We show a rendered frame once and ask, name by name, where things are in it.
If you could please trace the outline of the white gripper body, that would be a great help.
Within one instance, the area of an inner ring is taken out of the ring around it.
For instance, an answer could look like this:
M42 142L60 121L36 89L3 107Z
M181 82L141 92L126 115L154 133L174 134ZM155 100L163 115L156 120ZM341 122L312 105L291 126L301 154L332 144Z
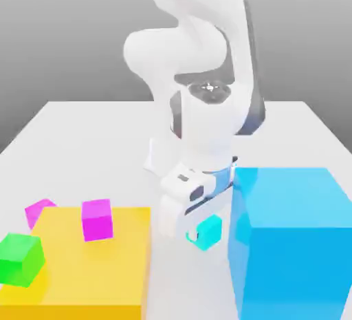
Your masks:
M159 205L159 232L168 237L181 237L194 231L211 215L223 221L222 237L228 237L233 188L228 187L217 196L186 208L186 204L164 195Z

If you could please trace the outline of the small cyan cube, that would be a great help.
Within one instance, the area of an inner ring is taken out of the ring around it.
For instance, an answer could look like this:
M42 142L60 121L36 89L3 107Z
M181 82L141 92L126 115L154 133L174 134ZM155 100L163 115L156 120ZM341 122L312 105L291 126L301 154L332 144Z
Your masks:
M186 233L186 239L198 249L207 251L221 240L222 219L218 215L211 215L195 229Z

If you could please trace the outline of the small magenta cube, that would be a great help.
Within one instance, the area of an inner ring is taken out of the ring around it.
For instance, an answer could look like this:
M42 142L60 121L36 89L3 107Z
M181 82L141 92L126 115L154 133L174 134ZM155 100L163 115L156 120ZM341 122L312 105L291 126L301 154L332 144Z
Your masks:
M83 202L81 220L85 242L113 238L113 219L110 199Z
M43 209L46 207L53 207L53 206L56 206L56 204L53 203L53 201L49 199L42 199L25 208L25 216L30 230L34 228Z

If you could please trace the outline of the small green cube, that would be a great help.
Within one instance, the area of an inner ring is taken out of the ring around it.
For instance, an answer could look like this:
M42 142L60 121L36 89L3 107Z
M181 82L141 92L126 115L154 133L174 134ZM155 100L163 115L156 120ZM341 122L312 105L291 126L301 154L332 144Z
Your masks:
M44 263L40 237L8 233L0 242L0 284L27 288Z

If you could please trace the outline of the large orange box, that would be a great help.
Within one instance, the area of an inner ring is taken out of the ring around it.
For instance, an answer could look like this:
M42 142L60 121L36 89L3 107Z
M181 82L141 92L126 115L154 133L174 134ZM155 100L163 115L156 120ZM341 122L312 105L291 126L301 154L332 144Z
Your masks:
M32 234L45 265L0 289L0 320L146 320L151 210L114 208L112 239L85 242L78 207L43 209Z

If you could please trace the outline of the large blue box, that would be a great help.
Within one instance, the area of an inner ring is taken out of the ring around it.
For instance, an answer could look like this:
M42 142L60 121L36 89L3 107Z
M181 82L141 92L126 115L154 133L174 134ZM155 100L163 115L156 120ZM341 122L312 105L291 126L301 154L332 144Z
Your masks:
M324 168L237 168L228 259L239 320L340 320L352 201Z

